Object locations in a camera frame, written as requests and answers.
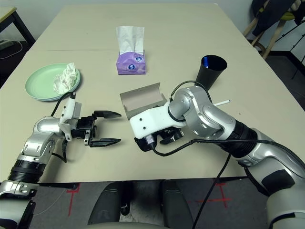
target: tabletop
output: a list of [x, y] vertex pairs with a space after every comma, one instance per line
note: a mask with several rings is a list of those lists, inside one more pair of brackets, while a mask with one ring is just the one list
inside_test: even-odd
[[117, 50], [117, 26], [145, 27], [145, 49], [249, 46], [217, 4], [128, 3], [65, 6], [32, 48]]
[[16, 11], [16, 7], [0, 7], [0, 22], [3, 22], [8, 16], [10, 16], [13, 12]]
[[[205, 19], [204, 15], [199, 18], [202, 21]], [[223, 27], [226, 23], [224, 21], [222, 25], [218, 22], [216, 25]], [[239, 46], [223, 44], [219, 47], [218, 43], [205, 39], [206, 33], [211, 34], [210, 31], [201, 31], [203, 39], [200, 44], [190, 42], [185, 46], [180, 44], [180, 48], [176, 48], [179, 44], [175, 39], [178, 35], [175, 34], [171, 34], [173, 45], [157, 48], [156, 45], [150, 47], [146, 42], [146, 75], [118, 75], [115, 65], [118, 48], [66, 51], [31, 49], [0, 90], [0, 179], [7, 178], [35, 122], [49, 116], [55, 106], [55, 102], [40, 102], [29, 97], [25, 92], [25, 82], [38, 68], [57, 62], [74, 62], [81, 72], [81, 85], [76, 91], [76, 100], [82, 103], [81, 116], [91, 115], [94, 110], [111, 110], [122, 114], [121, 118], [113, 120], [98, 119], [97, 138], [113, 137], [122, 141], [108, 147], [89, 148], [84, 146], [82, 139], [74, 139], [67, 147], [68, 163], [52, 157], [41, 182], [215, 177], [227, 156], [218, 146], [194, 144], [165, 158], [153, 152], [142, 152], [133, 140], [132, 128], [120, 98], [120, 93], [153, 83], [161, 83], [160, 91], [168, 98], [177, 84], [196, 78], [200, 59], [206, 54], [221, 56], [228, 63], [227, 69], [209, 91], [213, 102], [230, 99], [229, 104], [220, 107], [222, 110], [289, 147], [305, 160], [305, 113], [284, 84], [247, 43]], [[240, 38], [239, 32], [233, 33], [237, 39]], [[147, 40], [152, 42], [150, 36], [147, 35]], [[55, 116], [60, 115], [64, 104], [65, 100]], [[167, 146], [158, 146], [159, 151], [168, 152], [195, 138], [187, 128], [184, 132], [183, 139]], [[223, 176], [243, 175], [243, 169], [231, 160]]]

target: red tape mark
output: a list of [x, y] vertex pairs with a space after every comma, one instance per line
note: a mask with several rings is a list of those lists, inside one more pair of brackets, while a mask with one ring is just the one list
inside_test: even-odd
[[[225, 186], [225, 183], [220, 183], [220, 184], [216, 184], [215, 186], [218, 186], [220, 188], [220, 192], [221, 192], [221, 199], [208, 199], [207, 202], [223, 202], [224, 203], [224, 207], [227, 208], [227, 201], [231, 201], [231, 198], [225, 198], [224, 196], [224, 190], [223, 190], [223, 186]], [[202, 200], [196, 200], [195, 202], [197, 203], [203, 203], [203, 199]]]
[[[220, 192], [221, 192], [221, 197], [222, 197], [223, 199], [225, 199], [223, 187], [222, 187], [222, 186], [219, 186], [219, 188], [220, 188]], [[226, 203], [226, 201], [224, 201], [224, 208], [227, 208], [227, 203]]]
[[67, 190], [66, 191], [67, 193], [71, 193], [68, 217], [71, 215], [74, 193], [78, 193], [80, 191], [80, 187], [81, 187], [81, 184], [79, 183], [77, 189], [75, 189], [75, 190], [72, 189], [72, 190]]

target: floor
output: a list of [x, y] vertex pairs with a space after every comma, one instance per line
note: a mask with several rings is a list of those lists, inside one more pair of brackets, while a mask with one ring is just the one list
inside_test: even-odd
[[[14, 57], [0, 60], [1, 86], [23, 58], [28, 47]], [[18, 50], [18, 44], [0, 53], [0, 58]], [[284, 56], [269, 56], [267, 63], [305, 110], [305, 76]], [[212, 179], [177, 180], [193, 218]], [[160, 181], [138, 181], [131, 213], [121, 221], [163, 225], [157, 189]], [[76, 190], [40, 187], [34, 201], [37, 206], [31, 229], [72, 229], [87, 225], [91, 210], [108, 182], [81, 183]], [[256, 191], [247, 178], [217, 184], [200, 217], [198, 229], [266, 229], [266, 197]]]
[[285, 56], [268, 56], [266, 61], [305, 110], [305, 75], [296, 72], [296, 67]]

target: plate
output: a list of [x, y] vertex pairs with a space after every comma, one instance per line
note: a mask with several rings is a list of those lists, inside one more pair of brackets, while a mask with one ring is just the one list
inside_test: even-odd
[[[25, 91], [34, 99], [40, 101], [59, 100], [62, 94], [57, 94], [53, 89], [56, 75], [61, 74], [66, 68], [66, 63], [54, 63], [36, 70], [26, 81]], [[73, 92], [81, 82], [81, 74], [76, 69], [76, 79], [69, 92]]]

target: white tissue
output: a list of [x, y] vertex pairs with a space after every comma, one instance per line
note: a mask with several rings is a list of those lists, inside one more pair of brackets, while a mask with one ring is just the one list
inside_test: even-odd
[[76, 79], [76, 69], [74, 63], [67, 64], [62, 74], [58, 74], [55, 77], [53, 89], [57, 94], [64, 94], [69, 91]]
[[120, 55], [126, 52], [144, 54], [144, 27], [119, 26], [116, 27], [116, 35], [119, 41]]

